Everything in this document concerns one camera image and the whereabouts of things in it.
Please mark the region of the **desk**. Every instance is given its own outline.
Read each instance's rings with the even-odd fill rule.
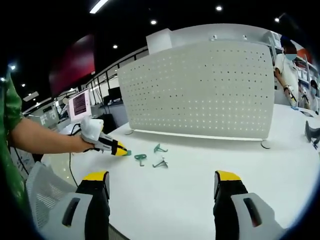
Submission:
[[[304,134],[306,120],[320,127],[318,119],[275,104],[268,138],[272,149],[254,141],[125,135],[125,124],[110,135],[132,150],[131,156],[89,151],[75,154],[71,167],[78,183],[91,172],[110,172],[110,224],[131,240],[215,239],[216,170],[239,175],[248,192],[259,195],[288,228],[308,202],[320,170],[318,151]],[[158,143],[168,152],[154,153]],[[137,154],[147,155],[144,167],[134,159]],[[161,156],[168,169],[152,167]]]
[[[64,134],[64,135],[70,135],[73,128],[74,128],[73,133],[75,133],[80,128],[79,126],[75,126],[75,124],[79,124],[79,123],[80,122],[72,122],[69,125],[67,125],[66,127],[64,127],[61,131],[59,131],[59,133]]]
[[[120,127],[129,121],[123,101],[115,102],[114,104],[109,105],[109,107],[106,105],[101,106],[99,108],[100,115],[105,112],[112,114],[117,127]]]

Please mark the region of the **green patterned shirt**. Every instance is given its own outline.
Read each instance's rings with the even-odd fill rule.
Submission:
[[[18,205],[25,208],[25,182],[18,169],[14,166],[8,149],[7,137],[23,118],[22,101],[18,96],[10,73],[5,81],[0,80],[0,160],[5,171],[8,187],[15,196]]]

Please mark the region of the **white perforated partition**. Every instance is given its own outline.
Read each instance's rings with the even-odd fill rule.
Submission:
[[[132,129],[268,137],[274,74],[267,46],[213,41],[164,50],[118,70]]]

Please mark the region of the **green sleeve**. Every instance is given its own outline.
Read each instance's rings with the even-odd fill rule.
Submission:
[[[21,113],[22,101],[16,92],[10,73],[8,73],[6,76],[6,92],[4,99],[5,125],[7,130],[10,132],[18,125],[18,123],[23,118],[23,115]]]

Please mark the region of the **white shirt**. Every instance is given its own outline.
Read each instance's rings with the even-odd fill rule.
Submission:
[[[311,94],[308,93],[308,91],[306,91],[306,96],[309,101],[310,110],[314,112],[319,112],[319,98],[317,98],[316,96],[313,98]],[[306,108],[306,103],[307,103],[307,100],[305,97],[299,98],[299,107]]]
[[[290,86],[290,90],[298,101],[299,99],[299,86],[298,86],[298,71],[297,66],[293,61],[286,58],[284,53],[280,53],[275,59],[275,68],[279,69],[285,83]]]
[[[319,112],[319,99],[315,96],[309,98],[310,108],[312,111]]]

